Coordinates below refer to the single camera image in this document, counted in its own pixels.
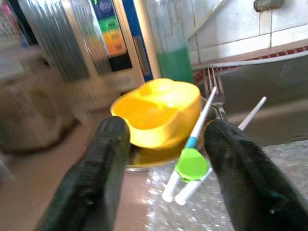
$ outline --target fork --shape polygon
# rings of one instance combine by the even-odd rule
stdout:
[[[214,68],[207,69],[208,76],[205,75],[205,69],[203,70],[204,76],[204,88],[205,88],[205,97],[208,98],[212,89],[217,87],[216,95],[214,97],[212,106],[216,108],[217,113],[221,119],[228,120],[225,110],[223,109],[223,104],[225,103],[225,93],[221,83],[219,75],[215,75]]]

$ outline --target yellow plastic bowl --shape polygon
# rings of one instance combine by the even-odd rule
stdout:
[[[120,97],[111,106],[111,113],[127,122],[132,144],[157,149],[176,145],[189,136],[200,105],[200,91],[195,85],[160,78]]]

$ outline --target stainless steel sink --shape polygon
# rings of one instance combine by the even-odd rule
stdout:
[[[224,108],[234,124],[267,96],[246,129],[261,146],[308,139],[308,56],[240,67],[220,76],[226,94]]]

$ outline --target colorful label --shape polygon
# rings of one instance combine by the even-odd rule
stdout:
[[[91,0],[109,56],[127,52],[112,0]]]

